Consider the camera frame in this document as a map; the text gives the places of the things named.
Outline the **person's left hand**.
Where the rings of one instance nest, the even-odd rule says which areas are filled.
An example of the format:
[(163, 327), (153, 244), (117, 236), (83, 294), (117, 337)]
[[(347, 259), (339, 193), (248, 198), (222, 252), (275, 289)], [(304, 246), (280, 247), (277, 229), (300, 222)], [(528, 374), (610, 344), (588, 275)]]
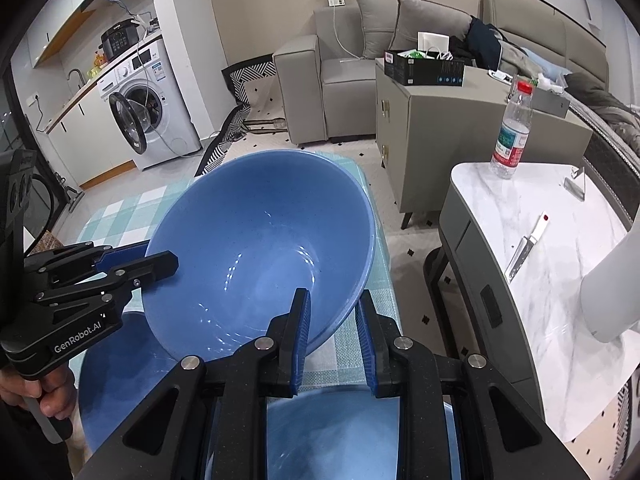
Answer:
[(75, 377), (67, 363), (38, 380), (26, 380), (6, 366), (0, 372), (1, 399), (27, 410), (26, 398), (39, 401), (44, 416), (58, 420), (70, 417), (76, 405)]

